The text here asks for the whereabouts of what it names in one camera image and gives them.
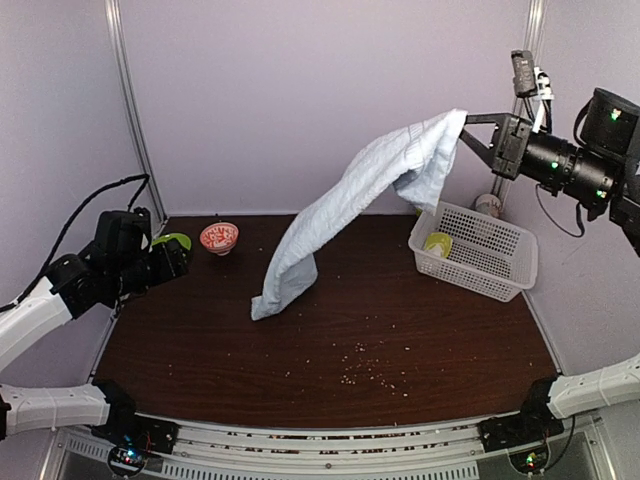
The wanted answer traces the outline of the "green white patterned towel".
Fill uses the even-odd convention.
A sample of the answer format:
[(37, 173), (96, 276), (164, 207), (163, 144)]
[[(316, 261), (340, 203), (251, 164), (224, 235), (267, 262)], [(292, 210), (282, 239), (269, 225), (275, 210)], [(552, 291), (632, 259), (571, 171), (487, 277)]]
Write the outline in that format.
[(447, 259), (453, 248), (453, 238), (442, 232), (430, 233), (423, 245), (423, 251), (438, 258)]

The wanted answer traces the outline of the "light blue towel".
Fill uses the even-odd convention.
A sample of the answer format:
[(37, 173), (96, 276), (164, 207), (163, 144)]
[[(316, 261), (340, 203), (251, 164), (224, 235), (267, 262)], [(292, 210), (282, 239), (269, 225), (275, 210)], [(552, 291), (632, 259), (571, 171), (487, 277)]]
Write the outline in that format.
[(305, 293), (318, 277), (314, 253), (388, 188), (418, 209), (435, 210), (466, 119), (465, 110), (452, 109), (366, 145), (340, 180), (303, 209), (283, 234), (261, 294), (251, 300), (251, 319), (276, 315)]

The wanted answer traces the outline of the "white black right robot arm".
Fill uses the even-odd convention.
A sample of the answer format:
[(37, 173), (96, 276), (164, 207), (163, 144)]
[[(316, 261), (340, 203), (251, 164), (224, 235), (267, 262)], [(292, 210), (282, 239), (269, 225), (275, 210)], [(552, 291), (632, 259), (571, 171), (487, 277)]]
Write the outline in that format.
[[(593, 221), (607, 214), (632, 247), (639, 246), (639, 107), (597, 88), (580, 110), (573, 141), (549, 131), (537, 133), (532, 123), (510, 113), (470, 115), (467, 125), (493, 126), (484, 145), (467, 130), (461, 140), (497, 176), (524, 175), (556, 196), (577, 202), (576, 220)], [(486, 452), (511, 449), (563, 432), (563, 422), (604, 406), (639, 397), (639, 359), (576, 376), (535, 381), (516, 414), (479, 423)]]

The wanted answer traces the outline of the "white perforated plastic basket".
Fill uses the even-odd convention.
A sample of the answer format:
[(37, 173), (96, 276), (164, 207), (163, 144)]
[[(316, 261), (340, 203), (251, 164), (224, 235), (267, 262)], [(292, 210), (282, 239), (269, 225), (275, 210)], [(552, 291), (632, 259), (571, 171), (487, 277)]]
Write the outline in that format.
[[(447, 259), (423, 251), (433, 232), (453, 238)], [(450, 203), (441, 202), (435, 212), (417, 217), (408, 246), (419, 273), (501, 302), (513, 300), (537, 280), (538, 244), (533, 233)]]

